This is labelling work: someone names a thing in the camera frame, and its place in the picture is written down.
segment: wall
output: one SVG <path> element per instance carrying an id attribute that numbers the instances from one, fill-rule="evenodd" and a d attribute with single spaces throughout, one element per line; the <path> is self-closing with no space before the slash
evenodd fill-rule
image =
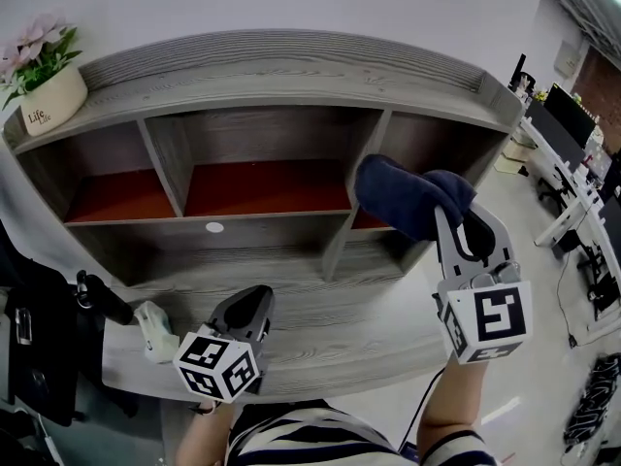
<path id="1" fill-rule="evenodd" d="M 189 34 L 229 29 L 303 28 L 396 40 L 478 65 L 508 82 L 531 28 L 539 0 L 0 0 L 0 39 L 15 36 L 29 16 L 64 9 L 80 27 L 79 63 Z M 0 114 L 0 123 L 7 113 Z M 51 241 L 51 229 L 33 235 L 51 214 L 23 195 L 27 181 L 6 147 L 0 217 L 38 259 L 61 258 L 63 267 L 87 261 L 75 247 Z M 24 219 L 25 215 L 37 220 Z M 53 223 L 61 231 L 59 223 Z"/>
<path id="2" fill-rule="evenodd" d="M 589 49 L 580 28 L 555 0 L 540 0 L 529 38 L 524 47 L 524 71 L 537 80 L 538 89 L 558 83 L 571 91 L 580 67 L 571 78 L 564 78 L 554 69 L 561 43 L 566 41 L 580 50 L 582 60 Z"/>
<path id="3" fill-rule="evenodd" d="M 600 116 L 605 146 L 610 153 L 621 150 L 621 70 L 595 49 L 590 49 L 574 91 L 592 114 Z"/>

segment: forearm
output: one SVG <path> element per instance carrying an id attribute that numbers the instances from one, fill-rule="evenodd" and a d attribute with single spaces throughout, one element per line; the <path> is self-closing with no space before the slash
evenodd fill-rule
<path id="1" fill-rule="evenodd" d="M 450 433 L 472 428 L 480 408 L 486 369 L 486 362 L 460 365 L 451 355 L 418 426 L 421 450 L 427 450 Z"/>
<path id="2" fill-rule="evenodd" d="M 210 408 L 211 404 L 205 405 L 205 409 Z M 177 451 L 177 466 L 224 464 L 234 412 L 234 406 L 222 404 L 211 415 L 195 416 Z"/>

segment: brick wall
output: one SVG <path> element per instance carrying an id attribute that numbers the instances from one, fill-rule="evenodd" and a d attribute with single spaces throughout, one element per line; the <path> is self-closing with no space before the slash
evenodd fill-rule
<path id="1" fill-rule="evenodd" d="M 601 117 L 606 149 L 610 153 L 621 150 L 621 71 L 590 48 L 573 92 L 582 97 L 591 114 Z"/>

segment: striped shirt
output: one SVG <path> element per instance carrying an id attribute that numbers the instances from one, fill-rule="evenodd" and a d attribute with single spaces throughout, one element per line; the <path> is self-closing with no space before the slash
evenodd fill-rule
<path id="1" fill-rule="evenodd" d="M 230 439 L 227 466 L 306 464 L 409 466 L 371 426 L 331 408 L 296 409 L 270 417 Z M 474 432 L 449 435 L 422 458 L 423 466 L 495 466 Z"/>

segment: shirt sleeve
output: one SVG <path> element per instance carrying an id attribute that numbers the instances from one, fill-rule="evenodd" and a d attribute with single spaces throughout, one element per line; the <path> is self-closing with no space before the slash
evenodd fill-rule
<path id="1" fill-rule="evenodd" d="M 482 439 L 473 431 L 458 431 L 444 437 L 431 447 L 421 466 L 497 466 Z"/>

